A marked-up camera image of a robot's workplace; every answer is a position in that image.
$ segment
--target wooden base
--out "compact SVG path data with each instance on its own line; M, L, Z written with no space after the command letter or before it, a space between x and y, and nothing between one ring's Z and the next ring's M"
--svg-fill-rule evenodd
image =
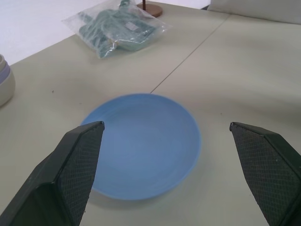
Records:
M137 5L140 9L143 9L143 5ZM153 4L146 4L146 12L151 14L154 17L161 16L163 13L163 9L160 6L153 5Z

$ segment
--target plastic bag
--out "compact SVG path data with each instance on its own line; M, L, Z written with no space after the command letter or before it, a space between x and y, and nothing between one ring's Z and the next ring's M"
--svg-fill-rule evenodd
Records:
M63 21L100 58L116 48L138 51L170 26L136 6L133 0L110 0Z

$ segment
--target beige table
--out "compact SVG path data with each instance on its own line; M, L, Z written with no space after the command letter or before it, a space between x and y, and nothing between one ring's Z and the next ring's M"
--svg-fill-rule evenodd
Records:
M73 36L12 66L16 95L0 109L0 211L91 110L118 95L154 90L197 119L199 163L177 188L152 200L120 202L91 192L81 225L267 225L229 125L266 127L301 150L301 27L162 7L161 19L174 28L142 51L99 60Z

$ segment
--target tabletop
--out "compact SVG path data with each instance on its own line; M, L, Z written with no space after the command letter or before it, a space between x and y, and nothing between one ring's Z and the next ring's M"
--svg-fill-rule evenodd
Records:
M185 106L202 133L198 164L160 197L111 200L92 191L81 225L267 225L240 167L232 121L280 133L301 150L301 27L161 4L173 29L150 47L100 60L78 37L14 65L0 109L0 211L64 133L105 101L155 93Z

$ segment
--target blue plate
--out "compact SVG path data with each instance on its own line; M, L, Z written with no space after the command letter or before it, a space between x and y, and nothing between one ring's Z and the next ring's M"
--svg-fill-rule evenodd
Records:
M181 105L153 94L113 99L83 121L104 121L93 189L140 200L177 186L200 154L198 126Z

